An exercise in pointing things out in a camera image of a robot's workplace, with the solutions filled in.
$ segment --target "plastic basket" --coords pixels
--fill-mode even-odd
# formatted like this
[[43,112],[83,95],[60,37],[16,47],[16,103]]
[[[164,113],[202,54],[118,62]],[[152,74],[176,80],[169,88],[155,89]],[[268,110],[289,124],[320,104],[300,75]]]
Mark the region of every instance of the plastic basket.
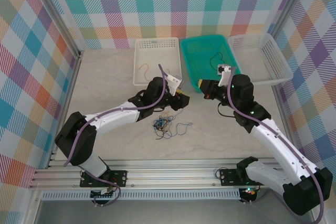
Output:
[[276,85],[293,78],[284,55],[271,34],[244,34],[228,38],[241,73],[253,84]]
[[188,38],[181,41],[181,49],[190,75],[191,84],[197,92],[198,80],[220,80],[217,74],[218,64],[239,67],[231,53],[229,45],[222,35],[208,35]]
[[182,77],[178,38],[137,39],[135,41],[133,84],[147,86],[162,76],[158,64],[173,76]]

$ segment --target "metal frame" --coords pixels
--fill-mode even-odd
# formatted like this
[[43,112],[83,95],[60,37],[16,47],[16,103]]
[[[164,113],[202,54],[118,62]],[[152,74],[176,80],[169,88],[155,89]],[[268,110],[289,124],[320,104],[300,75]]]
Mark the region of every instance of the metal frame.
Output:
[[[41,200],[93,200],[91,190],[45,190]],[[104,200],[115,199],[104,197]],[[118,200],[200,200],[200,199],[240,199],[238,188],[195,189],[195,190],[141,190],[123,189]]]
[[51,19],[56,24],[58,30],[60,31],[60,34],[63,36],[71,52],[77,57],[79,57],[80,50],[77,47],[66,24],[64,23],[60,13],[57,11],[57,7],[55,6],[54,1],[53,0],[41,0],[41,1],[45,9],[47,10],[48,14],[50,15]]
[[281,16],[279,17],[277,23],[274,25],[274,28],[270,33],[273,36],[274,40],[277,40],[283,26],[285,25],[289,16],[292,14],[298,1],[299,0],[288,0],[286,2],[285,7],[283,8],[283,11],[281,13]]
[[70,27],[73,29],[73,32],[77,36],[77,41],[79,46],[81,47],[82,50],[88,49],[88,46],[86,44],[86,41],[83,37],[83,34],[80,32],[79,27],[75,21],[75,18],[73,17],[71,10],[66,2],[66,0],[58,0],[59,5],[64,11],[64,15],[68,19],[68,22],[70,23]]
[[[297,2],[299,0],[288,0],[285,4],[285,7],[283,8],[283,11],[281,13],[281,16],[279,17],[277,23],[275,24],[273,30],[271,31],[271,35],[274,38],[274,40],[277,40],[277,38],[279,37],[281,30],[283,29],[287,19],[289,18],[289,16],[291,15],[293,9],[295,8]],[[291,127],[289,126],[287,117],[285,115],[285,105],[281,99],[281,94],[279,91],[278,86],[272,86],[273,89],[273,93],[274,93],[274,97],[275,100],[278,104],[278,108],[279,108],[279,112],[280,112],[280,116],[281,116],[281,120],[282,123],[284,124],[284,128],[285,128],[285,133],[287,135],[287,138],[292,141],[292,143],[294,142],[294,137],[293,137],[293,133],[291,130]]]
[[[80,168],[63,167],[63,161],[54,160],[53,153],[48,169],[36,170],[30,188],[33,190],[84,190],[79,187]],[[111,169],[127,170],[125,189],[214,189],[222,187],[215,177],[221,168],[236,168],[242,158],[105,161]],[[272,168],[281,169],[274,158],[261,158]]]
[[[271,32],[276,39],[283,28],[287,18],[291,14],[298,0],[289,0],[280,16],[277,24]],[[68,95],[64,108],[61,112],[59,128],[63,125],[67,111],[70,105],[72,92],[74,90],[77,74],[81,64],[79,50],[60,17],[52,0],[42,0],[44,6],[48,10],[52,19],[58,24],[61,34],[66,39],[67,44],[71,47],[73,53],[78,56],[76,66],[74,68],[73,77],[70,83]],[[293,140],[292,132],[287,123],[285,116],[285,108],[282,103],[281,96],[277,87],[273,86],[276,102],[279,107],[281,119],[283,121],[286,134],[289,139]],[[77,167],[63,167],[62,161],[56,161],[56,145],[50,153],[50,162],[46,165],[46,169],[36,170],[36,174],[31,183],[30,189],[34,190],[29,212],[24,223],[34,223],[39,203],[43,198],[44,191],[63,190],[84,192],[88,189],[79,187],[80,169]],[[223,190],[238,188],[234,186],[222,187],[220,181],[215,178],[215,172],[221,168],[236,168],[236,164],[242,158],[233,159],[187,159],[187,160],[148,160],[148,161],[106,161],[112,169],[125,169],[129,171],[127,186],[125,191],[148,191],[148,190],[176,190],[176,189],[196,189],[202,190]],[[281,169],[279,164],[273,158],[259,159],[266,165],[275,169]]]

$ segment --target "white floor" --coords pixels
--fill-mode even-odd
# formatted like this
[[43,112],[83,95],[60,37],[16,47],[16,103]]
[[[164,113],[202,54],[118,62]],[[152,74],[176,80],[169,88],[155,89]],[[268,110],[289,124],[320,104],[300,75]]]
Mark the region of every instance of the white floor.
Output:
[[[91,114],[113,108],[127,101],[140,89],[132,84],[134,49],[86,50],[79,70],[68,116],[76,111]],[[184,87],[189,77],[181,54]],[[190,123],[185,135],[156,140],[153,121],[161,113],[133,124],[124,125],[96,139],[94,151],[102,159],[206,159],[272,157],[268,150],[240,127],[235,119],[217,113],[217,101],[204,100],[203,95],[189,86],[189,105],[177,116],[171,126],[175,133],[178,122]],[[285,133],[271,86],[255,86],[255,100],[272,115]],[[175,115],[171,109],[169,115]],[[232,110],[222,107],[221,112]],[[179,133],[184,132],[179,126]],[[57,160],[65,160],[58,150]]]

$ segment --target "plaid wall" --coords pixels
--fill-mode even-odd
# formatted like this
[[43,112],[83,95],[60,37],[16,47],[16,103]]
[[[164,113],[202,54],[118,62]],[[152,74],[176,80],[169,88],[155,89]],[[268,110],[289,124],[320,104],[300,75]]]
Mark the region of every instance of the plaid wall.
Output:
[[40,0],[0,0],[0,223],[19,223],[75,58]]
[[279,86],[294,141],[333,173],[336,208],[336,0],[299,0],[277,43],[294,73]]
[[271,33],[271,32],[272,32],[272,30],[273,30],[273,28],[274,28],[274,25],[278,22],[278,20],[279,20],[281,14],[282,14],[282,12],[284,11],[284,7],[285,7],[285,5],[287,4],[287,1],[288,1],[288,0],[282,0],[282,1],[281,1],[281,4],[279,5],[278,10],[277,10],[276,14],[275,14],[274,17],[273,17],[272,23],[271,23],[271,25],[270,25],[269,28],[268,28],[268,31],[267,31],[268,33]]
[[[261,32],[275,0],[65,0],[89,48],[136,38]],[[68,23],[75,39],[73,26]]]
[[74,40],[75,43],[76,43],[76,46],[77,46],[79,49],[84,50],[83,46],[79,43],[79,40],[78,40],[78,38],[77,38],[77,35],[76,35],[76,33],[74,32],[74,29],[72,28],[72,26],[71,26],[71,24],[70,24],[70,22],[69,22],[69,19],[67,18],[67,16],[66,16],[65,13],[64,13],[63,8],[62,8],[61,5],[59,4],[59,1],[58,1],[58,0],[52,0],[52,1],[54,2],[55,6],[56,6],[56,8],[57,8],[57,10],[58,10],[58,13],[59,13],[60,16],[62,17],[62,19],[63,19],[65,25],[68,27],[68,29],[69,29],[69,31],[70,31],[70,33],[71,33],[71,35],[72,35],[72,38],[73,38],[73,40]]

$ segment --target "black cable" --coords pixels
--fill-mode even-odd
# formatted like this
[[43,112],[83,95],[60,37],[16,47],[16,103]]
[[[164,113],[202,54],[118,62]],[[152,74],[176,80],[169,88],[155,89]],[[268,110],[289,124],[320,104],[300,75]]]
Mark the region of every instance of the black cable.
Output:
[[211,60],[212,60],[213,58],[215,58],[217,54],[222,55],[222,56],[221,56],[221,61],[223,62],[223,64],[225,64],[225,62],[224,62],[224,60],[223,60],[223,54],[222,54],[221,52],[217,52],[215,55],[213,55],[213,56],[210,58],[210,66],[211,66],[211,67],[213,68],[213,70],[215,70],[215,71],[218,71],[218,70],[212,66],[212,64],[211,64]]
[[217,177],[217,173],[218,173],[218,171],[219,171],[220,169],[218,169],[218,170],[215,172],[215,176],[216,176],[216,178],[219,179],[219,180],[220,180],[220,178]]
[[220,102],[218,104],[218,107],[217,107],[218,114],[220,114],[221,116],[224,116],[225,118],[235,118],[233,115],[223,115],[223,114],[221,114],[220,111],[219,111],[219,106],[221,106],[221,105],[222,105],[222,103]]
[[156,140],[160,140],[160,139],[162,139],[163,136],[164,136],[164,132],[162,131],[162,136],[161,136],[160,138],[156,138]]

